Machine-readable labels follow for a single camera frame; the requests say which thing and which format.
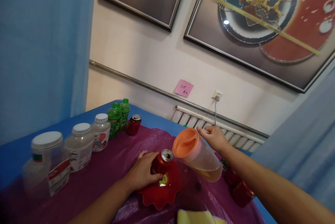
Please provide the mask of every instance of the plastic bottle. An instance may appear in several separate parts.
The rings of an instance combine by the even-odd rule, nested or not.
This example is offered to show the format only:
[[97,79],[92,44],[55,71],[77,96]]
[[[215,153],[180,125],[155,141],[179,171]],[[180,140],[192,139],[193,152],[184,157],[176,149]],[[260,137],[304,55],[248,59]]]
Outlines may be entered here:
[[101,113],[95,116],[95,121],[91,125],[91,131],[94,132],[93,152],[102,151],[108,144],[109,131],[111,123],[108,122],[108,115]]
[[126,127],[129,111],[130,111],[130,105],[129,100],[127,98],[124,98],[122,103],[120,104],[120,109],[122,111],[122,120],[119,127],[119,130],[123,130]]
[[72,134],[64,143],[71,158],[71,172],[81,170],[91,160],[94,136],[94,132],[91,132],[91,125],[88,123],[76,124],[73,127]]
[[[70,164],[63,149],[62,133],[49,131],[37,135],[31,141],[31,150],[32,158],[22,168],[24,189],[31,199],[45,200],[58,192],[69,178]],[[59,169],[61,174],[49,179],[48,174],[66,160],[68,164]]]
[[221,177],[222,163],[195,129],[184,129],[178,134],[173,153],[207,181],[213,183]]
[[119,131],[119,126],[122,119],[122,112],[119,103],[114,103],[113,107],[107,111],[108,121],[111,123],[109,139],[115,138]]

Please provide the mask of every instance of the table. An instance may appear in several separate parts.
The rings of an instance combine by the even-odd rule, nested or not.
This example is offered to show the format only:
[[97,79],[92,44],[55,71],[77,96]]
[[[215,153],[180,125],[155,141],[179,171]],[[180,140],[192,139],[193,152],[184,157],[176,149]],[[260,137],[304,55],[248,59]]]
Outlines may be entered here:
[[[63,134],[63,137],[66,138],[70,135],[72,127],[78,123],[92,123],[94,121],[95,115],[99,113],[106,113],[106,111],[112,107],[114,102],[121,103],[121,100],[115,100],[105,105],[102,105],[93,110],[82,113],[78,116],[64,120],[58,124],[47,127],[43,130],[37,131],[10,143],[0,146],[0,162],[1,162],[1,180],[0,180],[0,189],[4,189],[6,186],[13,183],[21,175],[21,168],[26,163],[27,160],[31,157],[31,140],[47,131],[60,131]],[[172,121],[154,115],[150,112],[147,112],[137,106],[131,105],[131,114],[139,114],[142,117],[141,125],[148,128],[160,128],[169,133],[172,136],[177,136],[185,127],[179,124],[176,124]],[[264,220],[268,224],[276,223],[271,215],[267,212],[264,206],[260,201],[255,198],[255,204],[257,205],[259,211],[261,212]]]

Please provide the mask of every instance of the soda can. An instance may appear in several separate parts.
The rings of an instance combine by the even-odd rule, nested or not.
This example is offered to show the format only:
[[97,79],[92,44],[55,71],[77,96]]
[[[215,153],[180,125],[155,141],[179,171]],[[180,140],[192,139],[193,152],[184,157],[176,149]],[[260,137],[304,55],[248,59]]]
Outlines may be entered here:
[[234,187],[241,181],[241,178],[231,167],[229,167],[228,171],[224,175],[224,180],[227,182],[228,185]]
[[162,150],[151,163],[151,173],[165,174],[172,161],[172,152],[168,149]]
[[128,135],[136,135],[139,131],[140,125],[141,125],[142,118],[140,115],[134,115],[129,120],[129,126],[127,128],[127,134]]
[[244,181],[240,181],[232,190],[232,196],[236,204],[244,208],[249,204],[252,199],[255,197],[253,191],[245,184]]

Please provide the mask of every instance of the pink sticky note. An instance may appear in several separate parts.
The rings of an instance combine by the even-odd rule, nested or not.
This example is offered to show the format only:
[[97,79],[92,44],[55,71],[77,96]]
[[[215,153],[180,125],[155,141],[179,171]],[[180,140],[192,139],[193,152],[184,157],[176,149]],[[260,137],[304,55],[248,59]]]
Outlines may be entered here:
[[188,95],[191,93],[193,86],[194,86],[193,84],[183,79],[180,79],[178,82],[177,88],[175,89],[174,92],[188,98]]

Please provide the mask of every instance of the red plastic bowl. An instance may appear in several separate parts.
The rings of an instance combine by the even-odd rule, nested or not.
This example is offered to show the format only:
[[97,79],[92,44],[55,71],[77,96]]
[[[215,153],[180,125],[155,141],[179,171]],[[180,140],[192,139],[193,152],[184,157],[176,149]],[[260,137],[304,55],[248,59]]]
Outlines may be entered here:
[[172,160],[163,179],[139,190],[138,193],[142,194],[145,206],[153,204],[157,210],[161,210],[166,203],[170,205],[174,203],[176,193],[179,191],[180,173],[176,162]]

